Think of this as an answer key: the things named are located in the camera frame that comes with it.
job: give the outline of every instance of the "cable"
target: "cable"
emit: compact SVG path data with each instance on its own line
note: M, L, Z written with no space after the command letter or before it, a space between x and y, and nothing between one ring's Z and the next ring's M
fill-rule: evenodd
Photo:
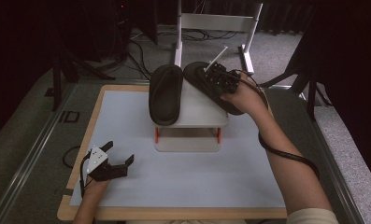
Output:
M258 83L257 83L257 82L255 81L255 79L250 75L249 72L246 72L246 71L243 71L243 70L239 70L239 69L231 70L231 72L232 72L232 71L233 71L233 72L242 72L242 73L247 74L248 77L251 78L251 80L255 83L256 87L258 88L258 91L259 91L259 92L262 92L260 85L258 85ZM249 87L255 89L255 87L252 86L251 84L249 84L249 82L247 82L247 81L245 81L245 80L243 80L243 79L241 79L241 78L237 78L237 77L235 77L235 78L236 78L237 80L243 82L243 83L246 84L247 86L249 86Z
M122 66L125 66L124 63L126 60L127 60L127 57L123 61L120 62L121 65L117 66L115 69L110 70L109 72L105 72L105 74L107 75L107 74L113 73L117 71L118 69L120 69Z
M138 71L147 79L147 80L150 80L150 77L148 77L145 72L142 70L141 66L138 64L138 62L136 61L136 59L130 54L128 53L128 56L130 57L130 59L136 64L136 66L138 67Z
M85 193L85 181L84 181L84 178L83 178L83 164L85 163L86 160L88 160L90 158L90 155L91 155L91 151L88 152L88 154L83 157L82 159L82 162L80 163L80 168L79 168L79 172L80 172L80 180L79 180L79 185L80 185L80 195L82 196L83 198L83 195Z
M75 147L71 147L71 148L69 148L69 149L65 152L65 154L63 155L63 157L62 157L63 164L64 164L66 167L71 168L71 169L74 168L74 166L68 164L68 163L65 161L65 157L68 155L69 152L71 152L72 150L74 150L74 149L76 149L76 148L80 148L80 146L75 146Z
M90 181L89 181L89 183L87 183L86 185L85 185L85 188L87 188L91 183L93 182L93 179L91 179Z
M267 151L273 153L273 154L276 154L280 157L283 157L283 158L286 158L286 159L289 159L289 160L292 160L292 161L299 161L299 162L302 162L303 164L307 165L308 167L310 167L314 174L316 175L316 177L318 179L320 179L320 172L319 172L319 168L316 166L316 164L313 163L313 161L310 161L308 159L306 159L305 157L300 157L300 156L297 156L297 155L293 155L291 153L288 153L288 152L284 152L284 151L280 151L280 150L277 150L277 149L274 149L272 147L270 147L265 141L264 139L262 138L261 134L258 133L258 139L261 143L261 146L266 149Z
M132 44L135 44L136 46L138 46L139 50L141 51L141 65L140 65L140 66L142 66L142 68L144 68L144 70L147 71L147 73L148 73L149 75L151 75L151 72L150 72L150 71L147 69L147 67L145 66L145 61L144 61L144 50L142 49L142 46L141 46L140 44L136 43L136 42L133 41L133 40L130 40L130 42L131 42Z
M203 37L194 37L191 35L185 35L185 33L199 33L202 34ZM216 39L230 39L237 35L237 32L235 32L233 35L227 36L231 34L232 32L226 32L224 35L221 36L214 36L211 35L209 32L204 31L204 30L194 30L194 29L188 29L185 32L183 32L182 36L185 37L184 39L186 40L191 40L191 41L206 41L206 40L216 40Z
M95 69L97 69L97 70L99 70L101 72L105 72L104 74L109 74L112 71L107 72L106 70L115 68L113 71L116 71L119 68L121 68L121 63L124 63L126 60L127 60L127 55L124 58L120 58L119 56L117 56L115 58L115 61L114 62L105 64L105 65L102 65L102 66L99 66L99 67L96 67Z

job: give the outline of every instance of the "forearm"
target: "forearm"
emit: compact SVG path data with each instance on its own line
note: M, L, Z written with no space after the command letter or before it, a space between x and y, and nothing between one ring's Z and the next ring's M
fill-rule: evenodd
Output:
M94 213L100 200L98 198L84 198L74 219L74 224L93 223Z
M270 147L302 156L267 110L252 110L248 114L254 119L263 140ZM310 207L331 210L321 184L310 167L270 152L267 152L267 158L283 195L288 214Z
M77 224L93 223L95 211L109 183L109 181L92 181L89 177L87 182L89 184L84 191L82 202L74 218L74 223Z

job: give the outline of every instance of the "black curtain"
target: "black curtain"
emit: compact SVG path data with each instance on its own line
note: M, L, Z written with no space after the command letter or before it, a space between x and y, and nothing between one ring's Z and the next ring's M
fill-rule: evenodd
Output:
M41 74L51 55L41 21L27 1L0 1L0 130Z
M317 72L371 171L371 1L320 7L315 19L287 71Z

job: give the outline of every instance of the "white metal frame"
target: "white metal frame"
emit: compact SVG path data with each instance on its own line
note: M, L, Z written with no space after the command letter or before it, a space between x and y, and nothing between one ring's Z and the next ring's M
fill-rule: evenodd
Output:
M201 30L223 30L234 32L248 32L246 43L241 46L246 70L253 74L250 57L250 45L254 37L255 29L261 14L263 4L257 4L257 10L253 17L207 15L182 13L182 2L178 0L178 41L176 48L175 64L181 66L182 57L182 29L201 29Z

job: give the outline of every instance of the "human hand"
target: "human hand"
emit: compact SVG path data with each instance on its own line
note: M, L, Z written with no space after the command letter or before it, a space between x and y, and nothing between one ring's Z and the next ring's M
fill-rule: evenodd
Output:
M252 85L254 88L248 86L243 82L239 82L235 93L225 93L221 96L222 100L233 104L242 112L253 115L257 112L267 111L264 101L262 100L256 84L249 80L248 76L241 73L241 79Z

